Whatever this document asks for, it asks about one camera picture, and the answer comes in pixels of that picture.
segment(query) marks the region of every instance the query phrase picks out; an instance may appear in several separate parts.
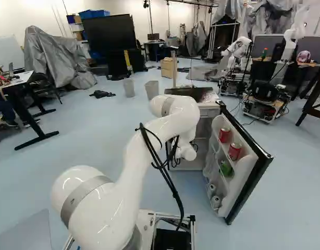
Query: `soda can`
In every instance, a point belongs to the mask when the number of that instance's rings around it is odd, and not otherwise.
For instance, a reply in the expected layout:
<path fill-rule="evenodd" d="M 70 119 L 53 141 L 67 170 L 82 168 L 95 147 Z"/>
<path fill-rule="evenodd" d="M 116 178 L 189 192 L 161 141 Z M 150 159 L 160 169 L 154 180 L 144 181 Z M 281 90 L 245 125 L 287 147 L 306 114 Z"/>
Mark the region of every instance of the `soda can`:
<path fill-rule="evenodd" d="M 231 130 L 229 128 L 226 128 L 226 127 L 222 127 L 220 129 L 220 132 L 219 132 L 219 140 L 222 142 L 222 143 L 226 143 L 229 139 L 229 135 L 231 133 Z"/>
<path fill-rule="evenodd" d="M 239 158 L 241 148 L 240 143 L 232 142 L 231 145 L 229 145 L 228 156 L 232 161 L 236 161 Z"/>

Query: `white wall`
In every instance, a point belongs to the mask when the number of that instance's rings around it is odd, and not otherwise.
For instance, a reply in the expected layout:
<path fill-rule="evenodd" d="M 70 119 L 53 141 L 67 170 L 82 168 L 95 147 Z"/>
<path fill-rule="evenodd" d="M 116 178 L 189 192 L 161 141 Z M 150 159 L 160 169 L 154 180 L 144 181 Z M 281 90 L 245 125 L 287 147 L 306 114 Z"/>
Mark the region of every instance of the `white wall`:
<path fill-rule="evenodd" d="M 141 42 L 147 41 L 151 33 L 149 9 L 143 8 L 143 0 L 3 0 L 0 1 L 0 36 L 14 34 L 19 45 L 24 44 L 24 30 L 35 25 L 51 35 L 71 36 L 66 20 L 68 14 L 78 13 L 87 9 L 106 9 L 112 15 L 131 14 L 133 16 L 136 37 Z M 168 8 L 164 0 L 151 0 L 153 32 L 165 39 L 168 29 Z M 208 8 L 195 8 L 195 23 L 204 21 L 206 30 L 210 25 Z M 179 36 L 179 26 L 186 24 L 190 31 L 194 20 L 193 5 L 169 2 L 170 31 Z"/>
<path fill-rule="evenodd" d="M 14 34 L 19 45 L 23 45 L 24 30 L 30 25 L 36 25 L 52 35 L 62 36 L 49 1 L 0 1 L 0 36 Z"/>

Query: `white trash can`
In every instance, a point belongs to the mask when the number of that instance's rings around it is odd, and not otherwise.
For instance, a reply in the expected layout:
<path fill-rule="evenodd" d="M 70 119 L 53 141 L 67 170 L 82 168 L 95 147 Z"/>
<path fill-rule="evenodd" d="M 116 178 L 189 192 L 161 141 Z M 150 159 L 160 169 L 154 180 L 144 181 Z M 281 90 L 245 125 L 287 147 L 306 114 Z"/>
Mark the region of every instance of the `white trash can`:
<path fill-rule="evenodd" d="M 134 93 L 134 85 L 131 79 L 124 79 L 123 82 L 125 96 L 127 98 L 134 97 L 136 94 Z"/>
<path fill-rule="evenodd" d="M 158 81 L 149 81 L 145 84 L 145 89 L 147 97 L 149 100 L 159 95 L 159 82 Z"/>

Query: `black monitor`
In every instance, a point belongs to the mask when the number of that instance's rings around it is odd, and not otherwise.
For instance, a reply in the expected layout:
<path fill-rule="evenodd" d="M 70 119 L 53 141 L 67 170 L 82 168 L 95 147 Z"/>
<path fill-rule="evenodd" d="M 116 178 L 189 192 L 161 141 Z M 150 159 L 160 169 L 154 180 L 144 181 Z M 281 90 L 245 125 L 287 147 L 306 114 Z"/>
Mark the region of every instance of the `black monitor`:
<path fill-rule="evenodd" d="M 320 64 L 320 36 L 306 36 L 297 42 L 298 53 L 301 51 L 309 51 L 311 59 Z"/>
<path fill-rule="evenodd" d="M 283 34 L 256 34 L 253 40 L 251 57 L 261 57 L 264 48 L 267 48 L 266 56 L 273 54 L 275 45 L 281 43 L 284 39 Z"/>
<path fill-rule="evenodd" d="M 111 51 L 137 48 L 133 20 L 129 14 L 84 19 L 82 24 L 90 49 L 103 56 Z"/>

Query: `blue floor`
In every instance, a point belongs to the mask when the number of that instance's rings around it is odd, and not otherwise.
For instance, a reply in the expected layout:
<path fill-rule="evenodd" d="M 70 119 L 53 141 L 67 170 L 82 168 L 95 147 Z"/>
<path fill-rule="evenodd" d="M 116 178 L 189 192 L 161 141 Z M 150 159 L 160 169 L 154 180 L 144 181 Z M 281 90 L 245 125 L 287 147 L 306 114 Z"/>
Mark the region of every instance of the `blue floor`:
<path fill-rule="evenodd" d="M 179 60 L 179 67 L 190 66 L 190 60 Z M 192 64 L 197 66 L 203 62 L 194 60 Z M 185 77 L 186 73 L 180 73 L 177 85 L 190 84 Z M 172 80 L 162 78 L 157 69 L 136 73 L 132 80 L 137 94 L 134 98 L 124 97 L 121 81 L 99 77 L 99 84 L 93 88 L 64 96 L 63 105 L 58 101 L 47 104 L 46 108 L 57 108 L 57 111 L 41 117 L 40 125 L 45 132 L 60 132 L 51 139 L 17 152 L 14 151 L 16 145 L 35 137 L 31 129 L 2 140 L 0 233 L 48 208 L 53 249 L 62 248 L 68 232 L 59 215 L 51 209 L 50 191 L 54 180 L 74 165 L 96 167 L 117 180 L 122 170 L 124 146 L 134 129 L 139 122 L 154 119 L 144 84 L 158 80 L 161 93 L 172 85 Z M 194 84 L 216 87 L 215 83 L 208 82 L 194 81 Z M 94 90 L 106 90 L 117 96 L 89 97 Z M 229 110 L 238 103 L 233 97 L 222 97 L 222 100 Z M 197 249 L 320 249 L 320 120 L 307 116 L 302 125 L 296 127 L 294 124 L 303 105 L 302 100 L 290 103 L 290 113 L 271 125 L 256 121 L 245 126 L 275 160 L 231 226 L 214 216 L 200 172 L 171 174 L 186 213 L 196 215 Z M 236 117 L 242 123 L 251 121 L 241 112 Z M 141 208 L 179 213 L 161 174 L 153 168 L 149 168 L 145 177 L 142 197 Z"/>

